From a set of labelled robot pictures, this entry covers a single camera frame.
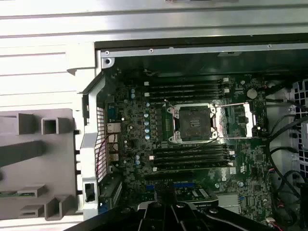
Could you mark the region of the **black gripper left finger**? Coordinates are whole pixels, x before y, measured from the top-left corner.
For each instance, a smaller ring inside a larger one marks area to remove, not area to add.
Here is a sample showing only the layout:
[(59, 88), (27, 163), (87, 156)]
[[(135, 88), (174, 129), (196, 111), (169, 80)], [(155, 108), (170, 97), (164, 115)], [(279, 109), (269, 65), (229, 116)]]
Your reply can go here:
[(163, 231), (167, 212), (167, 185), (154, 186), (154, 200), (134, 210), (118, 206), (72, 227), (73, 231)]

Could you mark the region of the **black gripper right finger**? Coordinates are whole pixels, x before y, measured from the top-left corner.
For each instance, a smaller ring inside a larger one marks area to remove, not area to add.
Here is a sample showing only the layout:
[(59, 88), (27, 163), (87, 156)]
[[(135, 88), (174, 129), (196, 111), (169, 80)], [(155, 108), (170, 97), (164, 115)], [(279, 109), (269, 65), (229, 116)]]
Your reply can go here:
[(210, 206), (203, 211), (192, 204), (178, 202), (174, 184), (167, 184), (167, 202), (173, 209), (177, 223), (184, 231), (272, 231), (273, 228), (245, 218), (219, 206)]

